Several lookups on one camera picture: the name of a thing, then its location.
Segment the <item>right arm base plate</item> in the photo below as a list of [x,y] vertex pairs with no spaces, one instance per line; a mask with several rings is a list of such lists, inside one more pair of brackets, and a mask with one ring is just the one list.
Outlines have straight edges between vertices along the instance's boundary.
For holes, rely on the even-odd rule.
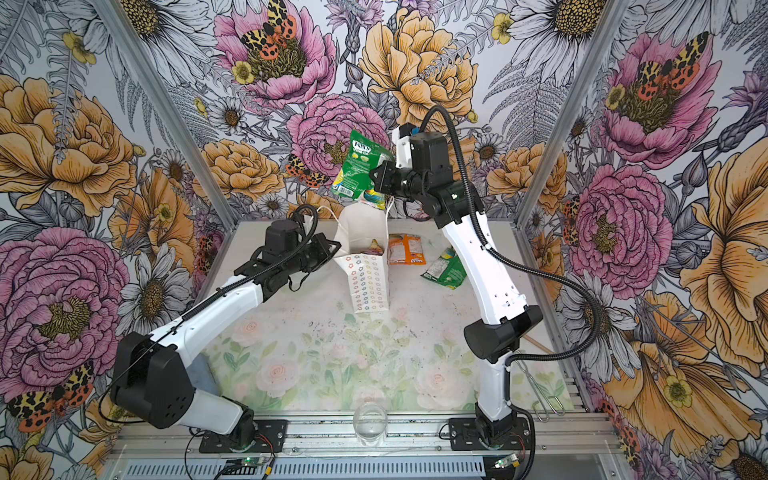
[[448,440],[453,451],[530,451],[532,439],[533,430],[520,415],[493,422],[484,418],[448,420]]

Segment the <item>white printed paper bag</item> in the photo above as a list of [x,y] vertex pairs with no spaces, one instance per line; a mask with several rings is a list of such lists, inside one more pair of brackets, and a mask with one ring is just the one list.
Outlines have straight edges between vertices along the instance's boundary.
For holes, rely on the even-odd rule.
[[[382,256],[364,250],[376,239],[385,249]],[[345,207],[337,220],[334,240],[340,244],[334,261],[347,275],[355,313],[389,309],[387,214],[363,203]]]

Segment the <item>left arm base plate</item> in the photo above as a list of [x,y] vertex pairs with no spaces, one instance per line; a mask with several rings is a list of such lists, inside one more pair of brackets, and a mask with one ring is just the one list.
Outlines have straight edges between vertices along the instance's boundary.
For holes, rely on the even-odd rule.
[[283,419],[253,420],[230,434],[205,431],[199,451],[203,454],[281,453],[289,422]]

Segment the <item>yellow red Fox's packet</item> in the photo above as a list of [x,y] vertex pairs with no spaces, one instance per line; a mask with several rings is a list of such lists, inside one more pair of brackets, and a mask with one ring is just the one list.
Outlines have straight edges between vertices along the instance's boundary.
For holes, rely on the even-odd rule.
[[385,249],[378,243],[376,239],[373,239],[368,248],[364,250],[366,255],[382,256]]

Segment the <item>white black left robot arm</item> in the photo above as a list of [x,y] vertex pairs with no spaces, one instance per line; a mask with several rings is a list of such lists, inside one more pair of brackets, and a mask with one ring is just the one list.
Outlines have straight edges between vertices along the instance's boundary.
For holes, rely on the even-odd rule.
[[252,410],[195,387],[188,369],[213,340],[289,285],[293,275],[309,275],[333,258],[340,245],[318,224],[316,207],[299,206],[289,218],[271,223],[263,246],[199,304],[148,334],[124,337],[107,388],[113,404],[158,429],[181,425],[251,437]]

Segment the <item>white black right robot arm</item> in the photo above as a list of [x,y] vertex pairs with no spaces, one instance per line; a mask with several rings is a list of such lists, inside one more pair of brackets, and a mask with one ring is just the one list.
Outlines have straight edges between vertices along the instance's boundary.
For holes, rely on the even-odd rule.
[[406,124],[392,132],[395,157],[370,174],[380,193],[418,201],[461,260],[480,307],[480,318],[464,329],[479,359],[476,431],[487,446],[499,444],[522,427],[511,407],[509,356],[542,319],[528,304],[495,248],[481,199],[470,181],[454,180],[444,135]]

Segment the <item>green Fox's candy packet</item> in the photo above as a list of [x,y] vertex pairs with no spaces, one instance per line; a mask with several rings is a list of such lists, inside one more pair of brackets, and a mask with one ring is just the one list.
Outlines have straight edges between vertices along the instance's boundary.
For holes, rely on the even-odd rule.
[[331,185],[331,191],[339,197],[385,210],[385,195],[374,188],[370,173],[382,162],[392,159],[391,153],[382,145],[353,130],[349,151]]

